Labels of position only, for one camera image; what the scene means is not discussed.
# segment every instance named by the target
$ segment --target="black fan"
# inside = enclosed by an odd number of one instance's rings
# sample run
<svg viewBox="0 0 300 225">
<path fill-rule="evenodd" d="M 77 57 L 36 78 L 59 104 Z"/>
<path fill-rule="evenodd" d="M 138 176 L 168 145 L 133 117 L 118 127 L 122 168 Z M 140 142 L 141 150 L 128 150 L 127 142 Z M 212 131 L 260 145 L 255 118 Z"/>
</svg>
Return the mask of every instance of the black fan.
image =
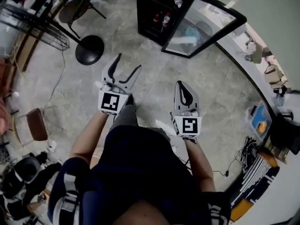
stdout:
<svg viewBox="0 0 300 225">
<path fill-rule="evenodd" d="M 83 42 L 84 39 L 80 41 L 74 37 L 47 14 L 48 12 L 46 15 L 37 16 L 23 8 L 7 4 L 5 1 L 0 4 L 0 23 L 29 34 L 60 51 L 70 47 L 67 35 L 78 43 L 75 53 L 80 63 L 91 65 L 100 59 L 104 51 L 104 44 L 101 38 L 94 35 L 87 36 L 93 42 L 86 44 Z"/>
</svg>

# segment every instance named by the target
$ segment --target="t-shirt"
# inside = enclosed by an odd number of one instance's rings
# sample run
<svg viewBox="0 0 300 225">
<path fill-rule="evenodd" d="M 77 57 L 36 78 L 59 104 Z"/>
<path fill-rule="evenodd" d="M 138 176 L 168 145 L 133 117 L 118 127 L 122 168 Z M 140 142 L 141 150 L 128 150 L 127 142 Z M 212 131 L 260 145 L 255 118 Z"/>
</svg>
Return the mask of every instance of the t-shirt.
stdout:
<svg viewBox="0 0 300 225">
<path fill-rule="evenodd" d="M 140 200 L 158 208 L 170 224 L 226 225 L 230 218 L 226 194 L 202 193 L 170 143 L 144 127 L 113 129 L 91 170 L 81 158 L 64 163 L 51 191 L 51 221 L 56 202 L 66 193 L 65 173 L 76 176 L 83 225 L 111 224 Z"/>
</svg>

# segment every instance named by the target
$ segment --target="mini fridge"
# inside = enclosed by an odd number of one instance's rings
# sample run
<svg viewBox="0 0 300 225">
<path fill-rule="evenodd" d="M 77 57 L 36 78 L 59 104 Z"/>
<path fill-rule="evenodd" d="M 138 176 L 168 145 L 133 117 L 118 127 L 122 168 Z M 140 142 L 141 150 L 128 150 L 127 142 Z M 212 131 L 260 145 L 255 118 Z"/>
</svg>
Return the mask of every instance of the mini fridge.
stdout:
<svg viewBox="0 0 300 225">
<path fill-rule="evenodd" d="M 162 45 L 162 52 L 186 58 L 247 21 L 218 0 L 137 0 L 137 16 L 140 34 Z"/>
</svg>

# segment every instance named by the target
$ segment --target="gray tile floor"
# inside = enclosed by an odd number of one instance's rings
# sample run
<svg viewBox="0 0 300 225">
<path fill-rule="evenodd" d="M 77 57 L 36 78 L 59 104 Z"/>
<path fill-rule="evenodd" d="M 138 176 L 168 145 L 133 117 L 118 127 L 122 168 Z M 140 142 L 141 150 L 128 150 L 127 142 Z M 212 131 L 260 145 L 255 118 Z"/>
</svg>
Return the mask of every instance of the gray tile floor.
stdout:
<svg viewBox="0 0 300 225">
<path fill-rule="evenodd" d="M 76 136 L 97 110 L 98 88 L 95 84 L 101 80 L 103 66 L 122 53 L 115 73 L 117 78 L 126 78 L 136 66 L 142 65 L 142 72 L 133 87 L 140 125 L 156 127 L 156 120 L 159 120 L 172 126 L 169 112 L 173 109 L 175 83 L 177 80 L 187 82 L 200 99 L 203 120 L 198 142 L 213 170 L 225 173 L 236 152 L 242 148 L 245 137 L 251 135 L 244 122 L 245 109 L 251 102 L 261 100 L 250 81 L 214 45 L 191 59 L 161 52 L 160 46 L 137 32 L 136 0 L 92 0 L 92 3 L 107 19 L 88 10 L 72 27 L 81 37 L 93 34 L 104 40 L 102 58 L 92 66 L 79 64 L 75 58 L 76 43 L 70 40 L 70 49 L 64 52 L 66 67 L 49 101 L 64 62 L 60 51 L 38 43 L 27 71 L 15 79 L 14 89 L 20 96 L 10 100 L 12 107 L 25 114 L 34 107 L 55 106 L 45 112 L 50 132 L 48 143 L 57 143 L 51 156 L 64 161 Z M 98 155 L 101 155 L 112 121 L 110 117 L 101 135 L 95 151 Z M 23 142 L 30 140 L 26 119 L 17 121 L 17 129 Z M 18 151 L 17 156 L 29 151 L 41 152 L 47 145 L 46 142 L 34 142 L 19 150 L 14 138 L 8 137 L 12 141 L 11 150 Z M 186 161 L 183 141 L 175 136 L 171 139 L 175 154 Z M 240 170 L 240 164 L 235 161 L 229 177 L 214 173 L 217 190 L 225 190 Z"/>
</svg>

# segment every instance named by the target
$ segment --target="brown chair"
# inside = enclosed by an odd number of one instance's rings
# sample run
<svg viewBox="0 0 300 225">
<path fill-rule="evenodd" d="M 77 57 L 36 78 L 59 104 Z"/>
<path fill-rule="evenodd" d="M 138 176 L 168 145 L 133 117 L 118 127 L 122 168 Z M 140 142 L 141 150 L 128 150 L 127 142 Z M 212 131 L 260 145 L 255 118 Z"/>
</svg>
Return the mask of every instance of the brown chair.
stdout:
<svg viewBox="0 0 300 225">
<path fill-rule="evenodd" d="M 98 14 L 106 19 L 102 13 L 95 9 L 90 0 L 63 0 L 63 8 L 60 11 L 59 19 L 62 23 L 68 24 L 71 31 L 74 32 L 78 38 L 80 38 L 71 26 L 73 21 L 80 18 L 90 8 L 94 9 Z"/>
<path fill-rule="evenodd" d="M 15 122 L 16 122 L 17 119 L 25 117 L 25 116 L 27 118 L 28 127 L 29 127 L 30 133 L 32 135 L 32 140 L 29 141 L 29 142 L 26 142 L 25 144 L 22 144 L 21 140 L 19 138 L 19 135 L 17 133 L 17 130 L 16 130 Z M 22 147 L 29 144 L 29 143 L 31 143 L 31 142 L 33 142 L 33 141 L 46 141 L 46 140 L 48 140 L 48 133 L 47 133 L 47 130 L 46 130 L 46 127 L 45 127 L 45 124 L 44 124 L 44 120 L 43 120 L 41 110 L 39 108 L 35 108 L 35 109 L 31 110 L 26 115 L 19 116 L 19 117 L 13 117 L 12 127 L 13 127 L 13 132 L 14 132 L 15 137 L 16 137 L 17 141 L 21 144 Z"/>
</svg>

